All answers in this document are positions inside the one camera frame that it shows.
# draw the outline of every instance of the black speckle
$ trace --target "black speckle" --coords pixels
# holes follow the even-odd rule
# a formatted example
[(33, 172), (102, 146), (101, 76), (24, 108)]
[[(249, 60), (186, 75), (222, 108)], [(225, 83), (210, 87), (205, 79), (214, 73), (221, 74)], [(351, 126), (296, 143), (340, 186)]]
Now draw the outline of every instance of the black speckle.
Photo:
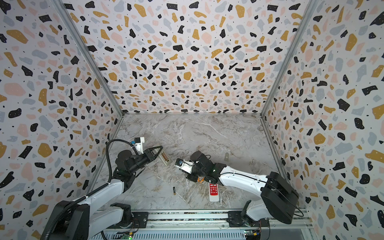
[(348, 110), (348, 108), (349, 108), (349, 104), (346, 102), (346, 101), (344, 101), (343, 99), (339, 99), (338, 101), (337, 101), (337, 104), (339, 105), (339, 109), (341, 109), (341, 110), (344, 110), (344, 111), (347, 111)]
[(277, 8), (278, 8), (278, 6), (275, 6), (275, 5), (268, 5), (267, 6), (267, 10), (274, 11), (274, 12), (277, 11)]
[(85, 4), (86, 8), (95, 8), (95, 3), (93, 1), (90, 1), (89, 3)]
[(167, 3), (167, 8), (177, 10), (177, 4)]
[(31, 70), (29, 70), (28, 68), (26, 68), (25, 66), (22, 66), (22, 70), (24, 71), (24, 74), (26, 76), (31, 76), (33, 75), (33, 72)]
[(355, 126), (358, 128), (358, 129), (364, 129), (364, 126), (362, 124), (362, 120), (360, 118), (355, 118)]
[(40, 18), (40, 20), (41, 20), (43, 23), (52, 21), (52, 19), (49, 17), (49, 15), (40, 16), (39, 18)]

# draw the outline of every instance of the black cable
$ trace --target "black cable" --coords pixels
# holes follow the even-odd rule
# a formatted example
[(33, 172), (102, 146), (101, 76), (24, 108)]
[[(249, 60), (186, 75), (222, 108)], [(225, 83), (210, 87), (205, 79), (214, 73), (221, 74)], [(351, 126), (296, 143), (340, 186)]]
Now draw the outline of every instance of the black cable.
[(292, 206), (294, 206), (295, 207), (295, 209), (298, 209), (300, 212), (301, 212), (301, 214), (302, 214), (302, 216), (300, 216), (300, 215), (297, 215), (297, 214), (294, 214), (295, 216), (298, 216), (298, 217), (304, 217), (304, 213), (296, 206), (296, 205), (294, 205), (293, 203), (291, 203), (291, 201), (289, 201), (288, 200), (288, 198), (286, 197), (286, 196), (284, 196), (284, 194), (282, 194), (282, 192), (281, 191), (279, 191), (275, 186), (273, 186), (273, 185), (271, 185), (271, 184), (269, 184), (269, 183), (267, 183), (267, 182), (265, 182), (265, 181), (262, 181), (262, 180), (260, 180), (260, 179), (256, 179), (256, 178), (253, 178), (253, 177), (250, 177), (250, 176), (247, 176), (247, 175), (244, 175), (244, 174), (240, 174), (240, 173), (237, 173), (237, 172), (225, 172), (225, 173), (222, 173), (222, 174), (220, 174), (220, 176), (221, 175), (223, 175), (223, 174), (237, 174), (237, 175), (241, 175), (241, 176), (244, 176), (244, 177), (248, 177), (248, 178), (250, 178), (250, 179), (253, 179), (253, 180), (256, 180), (256, 181), (259, 181), (259, 182), (264, 182), (265, 184), (268, 184), (269, 186), (271, 186), (271, 187), (273, 187), (274, 189), (276, 189)]
[(53, 219), (53, 221), (51, 222), (51, 225), (50, 227), (48, 228), (47, 232), (45, 233), (44, 237), (42, 238), (43, 240), (49, 240), (53, 230), (55, 229), (55, 226), (56, 224), (61, 220), (63, 219), (64, 217), (64, 214), (68, 212), (68, 210), (70, 210), (71, 208), (73, 208), (76, 204), (78, 204), (79, 202), (85, 200), (87, 198), (87, 196), (91, 196), (93, 194), (95, 194), (96, 192), (100, 191), (101, 189), (105, 188), (106, 186), (108, 186), (108, 183), (111, 182), (112, 180), (112, 167), (111, 167), (111, 161), (109, 159), (109, 151), (108, 151), (108, 148), (109, 148), (109, 145), (112, 143), (112, 142), (115, 142), (115, 141), (119, 141), (119, 142), (124, 142), (124, 143), (127, 143), (129, 144), (133, 151), (135, 152), (136, 155), (139, 155), (135, 146), (133, 146), (132, 143), (128, 142), (128, 141), (125, 141), (125, 140), (122, 140), (122, 139), (112, 139), (110, 140), (109, 142), (107, 142), (107, 145), (106, 145), (106, 150), (105, 150), (105, 153), (106, 153), (106, 158), (107, 158), (107, 165), (108, 165), (108, 172), (109, 172), (109, 177), (108, 177), (108, 182), (105, 183), (104, 185), (96, 188), (95, 190), (93, 190), (92, 192), (86, 194), (85, 196), (79, 198), (78, 200), (76, 201), (73, 201), (71, 202), (70, 204), (68, 204), (58, 215), (56, 215), (56, 217)]
[(105, 235), (104, 235), (104, 231), (101, 231), (100, 233), (101, 233), (101, 237), (102, 237), (104, 240), (107, 240), (107, 238), (106, 238)]
[(271, 236), (271, 224), (270, 224), (270, 222), (269, 222), (269, 218), (268, 218), (268, 228), (269, 228), (269, 232), (268, 232), (268, 238), (267, 239), (265, 239), (265, 240), (268, 240), (269, 239), (269, 237)]

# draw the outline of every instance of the small box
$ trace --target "small box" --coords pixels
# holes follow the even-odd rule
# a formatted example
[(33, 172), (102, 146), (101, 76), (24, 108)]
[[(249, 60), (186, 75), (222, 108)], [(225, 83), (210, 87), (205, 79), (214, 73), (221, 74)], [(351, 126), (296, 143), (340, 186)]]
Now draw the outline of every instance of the small box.
[[(159, 149), (154, 149), (153, 151), (155, 153), (157, 153)], [(160, 160), (164, 163), (165, 166), (168, 166), (169, 164), (171, 164), (172, 160), (171, 158), (169, 157), (169, 155), (165, 152), (164, 148), (161, 150), (158, 158), (160, 158)]]

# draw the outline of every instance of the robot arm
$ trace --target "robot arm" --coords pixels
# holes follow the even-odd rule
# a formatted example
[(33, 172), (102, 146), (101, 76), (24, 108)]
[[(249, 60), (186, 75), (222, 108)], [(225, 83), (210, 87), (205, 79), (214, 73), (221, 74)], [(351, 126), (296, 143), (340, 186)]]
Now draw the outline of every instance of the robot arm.
[(246, 223), (266, 217), (290, 224), (299, 195), (278, 173), (257, 175), (236, 170), (222, 163), (212, 163), (205, 154), (197, 151), (186, 162), (177, 159), (175, 166), (187, 173), (187, 179), (197, 182), (199, 177), (211, 184), (237, 187), (251, 192), (261, 199), (249, 201), (242, 213)]

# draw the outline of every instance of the pink speckle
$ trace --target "pink speckle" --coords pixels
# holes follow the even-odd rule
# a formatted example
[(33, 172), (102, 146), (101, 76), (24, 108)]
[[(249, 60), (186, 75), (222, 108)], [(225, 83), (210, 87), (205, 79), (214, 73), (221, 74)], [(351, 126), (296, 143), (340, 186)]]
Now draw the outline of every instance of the pink speckle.
[(28, 128), (25, 124), (20, 124), (17, 128), (17, 133), (23, 137), (28, 137)]
[(209, 9), (209, 6), (208, 6), (208, 3), (205, 2), (205, 12), (210, 14), (211, 13), (211, 10)]
[(149, 12), (149, 14), (150, 14), (152, 17), (154, 16), (153, 11), (152, 11), (152, 8), (151, 8), (150, 6), (147, 8), (147, 11)]
[(122, 44), (122, 36), (118, 33), (112, 33), (111, 38), (115, 40), (118, 44)]
[(203, 39), (203, 41), (204, 41), (206, 44), (210, 44), (210, 43), (211, 43), (211, 40), (212, 40), (212, 36), (211, 36), (211, 34), (205, 32), (205, 33), (203, 33), (203, 35), (201, 35), (201, 38)]
[(355, 132), (353, 132), (353, 133), (351, 133), (351, 135), (349, 136), (349, 138), (351, 139), (351, 141), (355, 141), (356, 140), (356, 133)]
[(37, 11), (35, 10), (35, 9), (33, 9), (33, 8), (28, 8), (28, 11), (33, 15), (33, 16), (36, 16), (36, 13), (37, 13)]
[(30, 162), (27, 162), (24, 165), (21, 176), (25, 179), (28, 179), (28, 181), (33, 180), (32, 164)]
[(335, 130), (346, 130), (347, 125), (343, 122), (339, 122), (338, 124), (335, 125), (334, 129)]
[(45, 61), (39, 61), (37, 65), (42, 68), (45, 68)]
[(35, 38), (35, 35), (28, 28), (24, 27), (24, 32), (31, 36), (33, 39)]
[(82, 6), (77, 5), (77, 9), (81, 12), (81, 14), (84, 14), (84, 9)]
[(305, 61), (309, 62), (313, 57), (312, 49), (309, 49), (305, 52)]
[(350, 59), (348, 62), (347, 62), (347, 66), (348, 67), (352, 67), (353, 65), (355, 65), (355, 61), (353, 59)]
[(51, 59), (48, 59), (48, 63), (52, 66), (56, 66), (57, 65), (57, 60), (51, 60)]
[(36, 141), (40, 141), (40, 140), (47, 140), (48, 139), (48, 136), (47, 135), (44, 135), (44, 134), (39, 134), (39, 136), (37, 137)]
[(156, 43), (158, 43), (161, 39), (156, 37), (155, 35), (152, 36), (153, 40), (155, 40)]
[(356, 52), (355, 52), (355, 55), (359, 55), (360, 54), (360, 51), (362, 50), (362, 48), (364, 47), (364, 44), (365, 43), (360, 43), (356, 46)]
[(348, 163), (349, 166), (352, 166), (352, 164), (355, 162), (354, 158), (355, 158), (355, 155), (350, 155), (350, 156), (347, 158), (347, 161), (346, 161), (346, 162)]
[(315, 126), (315, 122), (312, 120), (312, 119), (307, 119), (305, 122), (304, 122), (304, 126)]
[(11, 96), (21, 97), (25, 94), (25, 90), (18, 83), (6, 83), (4, 84), (4, 91)]
[(110, 13), (111, 11), (106, 7), (106, 5), (104, 5), (104, 3), (101, 3), (101, 7), (103, 8), (103, 10), (106, 12), (106, 13)]

